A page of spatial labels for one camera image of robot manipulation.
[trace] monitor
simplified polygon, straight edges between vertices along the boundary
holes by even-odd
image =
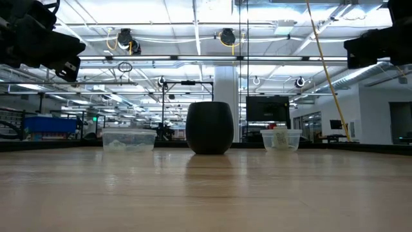
[[[331,120],[330,121],[330,129],[332,129],[332,130],[341,130],[341,129],[343,129],[342,121],[340,121],[340,120]]]
[[[247,97],[246,108],[249,122],[290,121],[289,97]]]

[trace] black vase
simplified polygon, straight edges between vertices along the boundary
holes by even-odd
[[[189,106],[186,139],[196,154],[222,155],[234,135],[230,106],[224,102],[197,102]]]

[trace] blue bin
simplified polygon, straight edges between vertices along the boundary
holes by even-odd
[[[76,119],[28,117],[24,120],[24,128],[28,130],[28,133],[75,133],[76,123]]]

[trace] white pillar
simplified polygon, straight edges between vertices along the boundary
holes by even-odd
[[[239,142],[239,78],[235,66],[214,68],[214,101],[226,102],[232,111],[234,138]]]

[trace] clear plastic container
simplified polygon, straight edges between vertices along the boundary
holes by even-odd
[[[302,130],[275,128],[261,130],[260,133],[267,151],[296,151],[299,148]]]
[[[143,129],[103,129],[103,149],[105,152],[148,152],[153,150],[155,130]]]

